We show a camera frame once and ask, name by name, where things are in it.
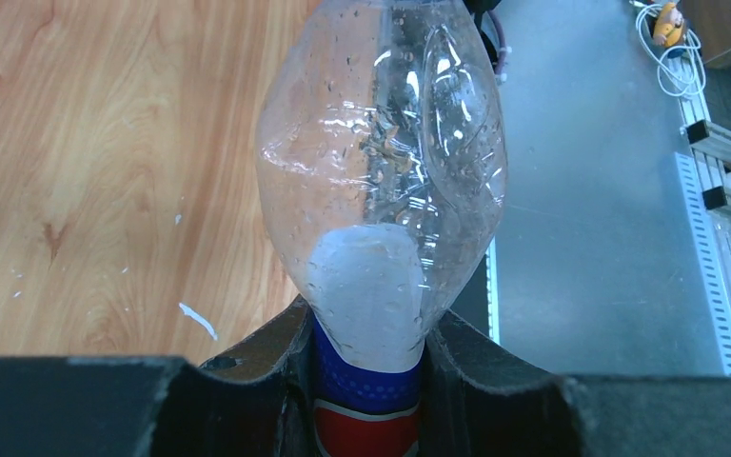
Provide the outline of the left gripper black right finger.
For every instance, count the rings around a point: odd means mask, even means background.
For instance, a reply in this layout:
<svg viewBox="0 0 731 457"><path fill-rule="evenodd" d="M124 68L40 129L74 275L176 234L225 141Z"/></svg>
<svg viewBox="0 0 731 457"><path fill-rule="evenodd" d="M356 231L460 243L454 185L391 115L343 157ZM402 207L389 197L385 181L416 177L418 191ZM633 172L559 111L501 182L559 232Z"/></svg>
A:
<svg viewBox="0 0 731 457"><path fill-rule="evenodd" d="M553 374L454 313L427 335L425 456L731 456L731 377Z"/></svg>

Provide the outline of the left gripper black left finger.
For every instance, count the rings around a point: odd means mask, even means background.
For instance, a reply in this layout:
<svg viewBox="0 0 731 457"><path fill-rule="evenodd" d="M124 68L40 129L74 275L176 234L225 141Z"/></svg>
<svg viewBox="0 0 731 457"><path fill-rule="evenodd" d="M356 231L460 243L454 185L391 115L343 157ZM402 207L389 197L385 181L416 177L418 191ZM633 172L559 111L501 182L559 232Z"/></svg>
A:
<svg viewBox="0 0 731 457"><path fill-rule="evenodd" d="M305 300L193 365L0 356L0 456L308 456Z"/></svg>

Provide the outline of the clear Pepsi bottle blue label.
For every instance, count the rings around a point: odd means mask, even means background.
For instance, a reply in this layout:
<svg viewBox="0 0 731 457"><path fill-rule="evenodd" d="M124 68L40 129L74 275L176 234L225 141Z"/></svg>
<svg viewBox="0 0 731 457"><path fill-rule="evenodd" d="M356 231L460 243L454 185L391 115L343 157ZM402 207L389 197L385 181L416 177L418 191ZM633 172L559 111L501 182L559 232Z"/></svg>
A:
<svg viewBox="0 0 731 457"><path fill-rule="evenodd" d="M324 1L256 134L268 236L312 311L323 456L414 456L425 337L501 219L504 117L461 1Z"/></svg>

